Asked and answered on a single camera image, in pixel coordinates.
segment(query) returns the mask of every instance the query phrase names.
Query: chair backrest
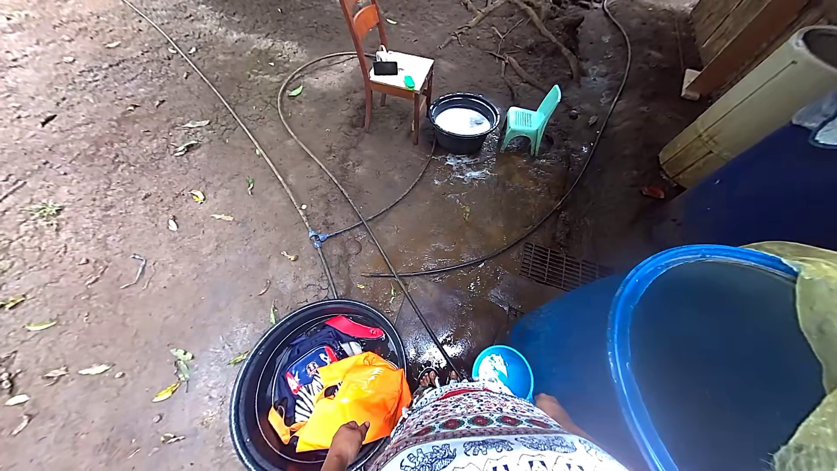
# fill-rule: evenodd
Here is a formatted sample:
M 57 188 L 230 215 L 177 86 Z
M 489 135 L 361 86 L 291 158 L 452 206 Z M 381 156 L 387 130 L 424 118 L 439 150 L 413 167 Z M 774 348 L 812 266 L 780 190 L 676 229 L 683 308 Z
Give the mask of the chair backrest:
M 340 7 L 343 10 L 343 17 L 346 19 L 346 25 L 349 27 L 352 42 L 355 44 L 357 60 L 360 62 L 363 72 L 363 81 L 368 85 L 369 65 L 367 64 L 366 57 L 363 55 L 363 39 L 366 38 L 372 28 L 377 26 L 377 33 L 381 39 L 381 44 L 387 49 L 389 49 L 389 46 L 387 45 L 387 32 L 383 28 L 377 1 L 372 0 L 371 4 L 357 10 L 357 13 L 352 13 L 353 7 L 357 2 L 358 0 L 340 0 Z
M 541 123 L 549 121 L 549 117 L 555 111 L 556 106 L 561 101 L 561 87 L 553 85 L 552 90 L 547 93 L 547 96 L 541 101 L 541 105 L 537 108 L 537 117 Z

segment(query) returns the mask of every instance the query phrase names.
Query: hand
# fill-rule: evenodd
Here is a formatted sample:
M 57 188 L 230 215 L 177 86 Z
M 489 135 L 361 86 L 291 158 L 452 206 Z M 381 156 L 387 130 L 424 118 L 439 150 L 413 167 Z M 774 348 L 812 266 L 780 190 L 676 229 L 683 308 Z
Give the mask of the hand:
M 361 449 L 368 430 L 369 422 L 357 425 L 357 422 L 351 421 L 341 425 L 331 440 L 322 468 L 328 471 L 344 471 L 357 457 L 357 452 Z

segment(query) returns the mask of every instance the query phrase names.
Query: patterned skirt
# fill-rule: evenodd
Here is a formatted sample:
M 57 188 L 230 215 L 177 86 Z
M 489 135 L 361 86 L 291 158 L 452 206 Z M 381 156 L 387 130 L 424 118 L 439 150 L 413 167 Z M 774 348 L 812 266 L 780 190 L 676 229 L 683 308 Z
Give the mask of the patterned skirt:
M 426 392 L 369 471 L 626 471 L 529 401 L 489 381 Z

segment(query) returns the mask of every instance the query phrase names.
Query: dirt ground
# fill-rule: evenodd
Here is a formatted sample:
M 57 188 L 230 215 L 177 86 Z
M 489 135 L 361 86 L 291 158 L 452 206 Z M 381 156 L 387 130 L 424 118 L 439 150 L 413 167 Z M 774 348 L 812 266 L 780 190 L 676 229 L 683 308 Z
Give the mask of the dirt ground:
M 195 48 L 191 57 L 274 159 L 316 230 L 355 222 L 276 110 L 280 83 L 293 69 L 352 49 L 336 1 L 137 6 L 184 50 Z M 640 215 L 662 204 L 644 197 L 642 186 L 677 193 L 660 176 L 656 154 L 706 105 L 679 98 L 681 71 L 700 65 L 684 7 L 676 0 L 614 0 L 634 49 L 627 87 L 580 185 L 530 241 L 617 268 L 654 251 L 641 244 L 626 251 L 620 242 Z M 439 44 L 471 17 L 464 6 L 430 0 L 382 8 L 397 22 L 386 25 L 391 49 L 436 59 L 435 96 L 470 91 L 502 110 L 537 108 L 542 92 L 508 72 L 513 99 L 499 63 L 485 52 L 498 47 L 491 27 L 503 33 L 523 18 L 512 5 L 444 49 Z M 397 267 L 440 267 L 505 245 L 578 174 L 622 80 L 626 49 L 598 3 L 570 3 L 546 24 L 580 57 L 580 82 L 530 24 L 502 45 L 539 81 L 562 87 L 546 152 L 535 159 L 490 151 L 463 166 L 437 149 L 417 188 L 372 223 Z M 0 34 L 0 299 L 26 297 L 0 311 L 0 355 L 17 352 L 3 366 L 21 370 L 14 392 L 31 396 L 0 410 L 0 468 L 239 468 L 226 417 L 237 367 L 227 363 L 269 327 L 271 304 L 281 316 L 326 296 L 305 227 L 218 99 L 123 3 L 0 0 Z M 430 125 L 424 123 L 414 147 L 411 105 L 392 98 L 383 108 L 376 100 L 372 128 L 364 132 L 356 61 L 317 67 L 292 85 L 303 91 L 286 100 L 291 126 L 364 212 L 388 204 L 418 175 L 430 151 Z M 210 123 L 182 127 L 201 120 Z M 494 148 L 497 138 L 489 140 Z M 190 140 L 199 144 L 175 156 L 174 148 Z M 480 170 L 487 170 L 484 179 L 462 178 Z M 205 193 L 205 203 L 192 200 L 193 189 Z M 54 218 L 23 210 L 44 202 L 63 209 Z M 177 231 L 168 228 L 172 217 Z M 441 365 L 403 297 L 391 295 L 391 282 L 361 276 L 385 269 L 362 230 L 326 241 L 324 250 L 339 294 L 396 322 L 413 362 L 410 375 L 421 365 Z M 148 265 L 137 284 L 122 288 L 139 267 L 132 254 Z M 477 267 L 410 279 L 416 301 L 461 366 L 470 366 L 519 312 L 560 293 L 518 276 L 519 259 L 516 247 Z M 270 287 L 259 295 L 265 280 Z M 50 319 L 58 323 L 23 328 Z M 152 403 L 176 380 L 172 348 L 195 355 L 188 389 Z M 76 373 L 97 364 L 113 367 L 101 375 Z M 57 384 L 42 379 L 62 366 L 70 374 Z M 10 436 L 23 414 L 31 422 Z M 186 438 L 161 444 L 163 433 Z

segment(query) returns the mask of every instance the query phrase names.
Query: black plastic tub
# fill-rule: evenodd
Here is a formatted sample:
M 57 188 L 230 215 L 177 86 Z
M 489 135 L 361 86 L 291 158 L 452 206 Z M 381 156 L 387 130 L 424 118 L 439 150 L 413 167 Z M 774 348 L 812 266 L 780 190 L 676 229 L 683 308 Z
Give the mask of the black plastic tub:
M 468 135 L 457 134 L 456 132 L 443 129 L 436 123 L 436 117 L 442 111 L 450 108 L 465 108 L 477 111 L 488 120 L 490 128 L 479 134 Z M 500 125 L 500 110 L 482 96 L 474 95 L 473 93 L 451 93 L 440 96 L 430 104 L 428 119 L 433 123 L 433 129 L 435 130 L 436 140 L 439 142 L 439 145 L 452 153 L 461 155 L 476 153 L 480 150 L 482 143 L 485 142 L 485 138 Z
M 388 338 L 387 360 L 405 368 L 406 356 L 392 323 L 375 308 L 351 299 L 329 299 L 296 309 L 270 328 L 241 366 L 229 402 L 229 431 L 239 459 L 251 471 L 319 471 L 326 451 L 297 453 L 282 443 L 268 422 L 272 402 L 273 366 L 277 356 L 300 334 L 328 318 L 348 318 L 383 329 Z M 386 442 L 386 438 L 361 447 L 349 471 L 361 469 Z

